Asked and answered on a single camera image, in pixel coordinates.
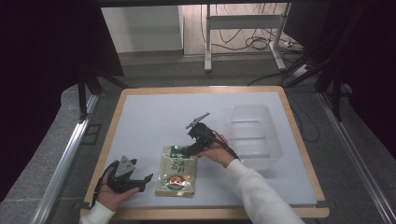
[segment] white sleeve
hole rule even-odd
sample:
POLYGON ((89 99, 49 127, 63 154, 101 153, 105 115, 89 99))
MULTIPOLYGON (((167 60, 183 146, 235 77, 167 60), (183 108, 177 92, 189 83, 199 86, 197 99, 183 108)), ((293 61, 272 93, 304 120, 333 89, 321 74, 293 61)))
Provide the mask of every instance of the white sleeve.
POLYGON ((90 213, 79 219, 79 224, 107 224, 115 212, 96 202, 90 213))
POLYGON ((241 161, 233 160, 226 169, 226 176, 235 185, 236 194, 254 224, 303 223, 265 178, 241 161))

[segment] clear plastic container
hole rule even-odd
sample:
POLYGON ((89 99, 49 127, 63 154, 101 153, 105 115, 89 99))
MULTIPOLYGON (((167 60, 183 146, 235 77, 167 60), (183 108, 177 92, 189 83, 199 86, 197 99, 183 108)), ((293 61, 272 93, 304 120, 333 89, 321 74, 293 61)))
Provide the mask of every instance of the clear plastic container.
POLYGON ((266 105, 236 105, 231 116, 231 147, 248 168, 269 170, 282 156, 266 105))

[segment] hand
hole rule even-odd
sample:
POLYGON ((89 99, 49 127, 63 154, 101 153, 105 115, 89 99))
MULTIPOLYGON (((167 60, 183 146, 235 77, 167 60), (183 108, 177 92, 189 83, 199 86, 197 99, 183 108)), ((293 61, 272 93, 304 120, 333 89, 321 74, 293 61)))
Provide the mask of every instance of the hand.
MULTIPOLYGON (((220 134, 219 137, 217 137, 220 141, 224 141, 225 143, 228 144, 227 139, 220 134)), ((227 168, 227 166, 235 160, 235 158, 224 149, 224 147, 220 146, 218 143, 213 143, 212 146, 210 146, 207 150, 201 151, 197 153, 195 156, 197 157, 208 157, 210 160, 215 161, 219 164, 221 164, 224 168, 227 168)))
POLYGON ((101 203, 104 207, 110 209, 113 212, 116 212, 117 209, 120 207, 120 203, 139 192, 139 188, 130 189, 123 192, 122 194, 114 192, 106 184, 110 171, 111 169, 105 174, 105 177, 103 178, 102 186, 99 189, 97 201, 101 203))

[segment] left hand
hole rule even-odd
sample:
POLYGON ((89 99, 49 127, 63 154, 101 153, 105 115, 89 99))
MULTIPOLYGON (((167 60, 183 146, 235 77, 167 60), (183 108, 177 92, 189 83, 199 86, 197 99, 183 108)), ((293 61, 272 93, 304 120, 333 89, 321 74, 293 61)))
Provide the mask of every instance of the left hand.
POLYGON ((105 174, 105 177, 103 178, 102 186, 99 189, 97 202, 101 203, 104 207, 110 209, 111 211, 116 212, 123 201, 139 192, 139 188, 130 189, 121 194, 114 192, 106 184, 110 171, 111 169, 105 174))

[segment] food package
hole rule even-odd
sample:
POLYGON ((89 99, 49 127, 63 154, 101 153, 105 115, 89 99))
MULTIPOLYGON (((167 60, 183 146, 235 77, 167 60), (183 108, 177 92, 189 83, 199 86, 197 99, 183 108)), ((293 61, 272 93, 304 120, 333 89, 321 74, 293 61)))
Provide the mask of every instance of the food package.
POLYGON ((163 148, 160 175, 155 193, 158 196, 191 197, 194 194, 194 179, 197 158, 186 157, 181 150, 186 147, 163 148))

